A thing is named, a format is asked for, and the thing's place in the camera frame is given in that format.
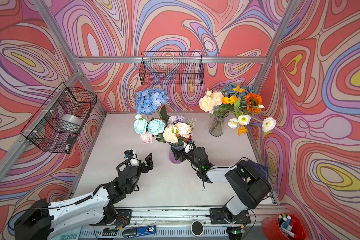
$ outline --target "flower bouquet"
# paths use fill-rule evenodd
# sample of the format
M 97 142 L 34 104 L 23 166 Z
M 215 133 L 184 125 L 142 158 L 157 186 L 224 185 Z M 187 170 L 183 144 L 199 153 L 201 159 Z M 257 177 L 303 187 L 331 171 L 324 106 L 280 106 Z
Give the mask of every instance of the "flower bouquet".
M 186 119 L 184 116 L 168 116 L 165 108 L 165 101 L 168 98 L 165 94 L 166 92 L 161 89 L 145 89 L 138 92 L 134 129 L 140 134 L 140 139 L 144 143 L 152 143 L 154 137 L 159 142 L 168 142 L 171 147 L 179 151 L 184 148 L 184 142 L 188 143 L 191 140 L 195 120 Z M 159 111 L 158 108 L 162 104 L 164 106 Z M 155 111 L 159 118 L 152 117 L 149 120 L 147 115 L 152 115 Z M 173 163 L 180 163 L 175 160 L 172 151 L 169 158 Z
M 260 113 L 264 108 L 261 96 L 255 93 L 252 86 L 240 86 L 232 83 L 226 84 L 221 91 L 209 91 L 205 93 L 199 101 L 200 108 L 215 117 L 210 127 L 212 136 L 221 136 L 223 134 L 223 122 L 230 113 L 235 118 L 229 120 L 228 125 L 231 128 L 237 128 L 238 135 L 246 133 L 245 125 L 249 124 L 251 119 L 260 121 L 249 114 Z M 272 130 L 276 125 L 273 118 L 266 118 L 263 121 L 263 131 Z

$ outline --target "red pen holder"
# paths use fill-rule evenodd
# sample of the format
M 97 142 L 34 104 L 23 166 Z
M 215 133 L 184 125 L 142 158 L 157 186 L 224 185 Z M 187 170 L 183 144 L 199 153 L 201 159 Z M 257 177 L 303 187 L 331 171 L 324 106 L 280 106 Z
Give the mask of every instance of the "red pen holder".
M 297 240 L 305 240 L 305 238 L 307 237 L 307 231 L 305 230 L 300 220 L 292 214 L 287 215 L 291 216 L 292 219 L 294 219 L 294 224 L 291 232 L 298 236 Z M 264 235 L 269 240 L 290 240 L 290 238 L 284 236 L 283 232 L 280 230 L 279 215 L 265 218 L 261 226 L 263 228 Z

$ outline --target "flower vase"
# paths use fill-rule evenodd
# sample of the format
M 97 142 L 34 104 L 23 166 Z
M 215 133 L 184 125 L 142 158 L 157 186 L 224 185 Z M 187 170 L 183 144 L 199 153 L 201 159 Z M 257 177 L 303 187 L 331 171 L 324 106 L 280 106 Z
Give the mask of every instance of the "flower vase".
M 179 160 L 176 160 L 175 159 L 175 156 L 173 155 L 173 152 L 172 152 L 172 148 L 177 150 L 177 151 L 180 151 L 184 148 L 184 143 L 181 142 L 180 144 L 177 142 L 176 144 L 172 144 L 169 142 L 169 145 L 171 146 L 171 148 L 169 149 L 169 160 L 171 161 L 171 163 L 174 163 L 174 164 L 180 164 L 182 163 L 182 161 L 179 159 Z
M 219 137 L 223 134 L 223 124 L 226 117 L 228 117 L 228 115 L 225 116 L 216 115 L 213 118 L 212 125 L 209 127 L 209 133 L 212 136 Z

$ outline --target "orange poppy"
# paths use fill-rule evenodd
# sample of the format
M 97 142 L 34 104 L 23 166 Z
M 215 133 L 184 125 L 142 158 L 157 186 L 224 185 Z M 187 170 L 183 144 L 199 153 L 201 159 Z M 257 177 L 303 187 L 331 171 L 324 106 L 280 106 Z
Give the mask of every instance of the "orange poppy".
M 237 99 L 236 96 L 232 96 L 232 97 L 230 97 L 230 98 L 224 97 L 224 98 L 221 100 L 221 102 L 224 103 L 224 104 L 230 103 L 230 104 L 232 105 L 233 103 L 237 102 L 237 100 L 238 100 L 238 99 Z
M 245 100 L 248 102 L 248 105 L 257 106 L 257 107 L 247 107 L 248 112 L 251 111 L 253 113 L 259 113 L 261 109 L 258 107 L 259 105 L 263 104 L 263 99 L 260 95 L 257 95 L 256 93 L 248 93 L 245 96 Z
M 238 130 L 238 131 L 237 131 L 237 134 L 238 134 L 239 136 L 240 136 L 242 133 L 246 134 L 246 132 L 248 132 L 248 130 L 245 129 L 245 127 L 239 127 L 237 130 Z
M 239 93 L 244 93 L 245 89 L 244 88 L 240 88 L 240 85 L 237 85 L 236 88 L 232 89 L 233 91 L 239 92 Z

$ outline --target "patterned wallpaper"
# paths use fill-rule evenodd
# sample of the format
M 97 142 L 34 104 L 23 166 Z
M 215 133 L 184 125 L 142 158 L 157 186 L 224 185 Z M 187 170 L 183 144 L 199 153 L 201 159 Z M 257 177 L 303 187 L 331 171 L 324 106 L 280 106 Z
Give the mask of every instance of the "patterned wallpaper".
M 141 51 L 201 50 L 204 56 L 264 56 L 283 15 L 281 0 L 73 0 L 49 3 L 78 56 L 140 56 Z M 199 111 L 207 88 L 249 84 L 259 64 L 207 64 L 203 86 L 159 86 L 170 111 Z M 106 112 L 134 111 L 139 64 L 82 64 Z
M 202 86 L 158 86 L 168 91 L 168 111 L 200 111 L 199 99 L 207 88 L 227 83 L 250 84 L 260 64 L 218 63 L 213 75 L 205 71 Z M 157 86 L 141 85 L 139 64 L 86 63 L 81 65 L 106 112 L 128 112 L 135 109 L 137 92 Z
M 164 49 L 199 49 L 206 56 L 257 50 L 255 56 L 264 56 L 286 5 L 281 0 L 48 3 L 78 56 L 140 56 L 140 51 Z
M 307 239 L 360 239 L 360 1 L 303 0 L 263 83 L 253 124 L 279 200 Z
M 0 159 L 32 114 L 71 74 L 31 0 L 1 1 Z M 44 153 L 34 145 L 26 149 L 0 184 L 0 240 L 14 239 L 6 227 L 11 215 L 38 199 L 65 199 L 100 119 L 95 108 L 71 154 Z

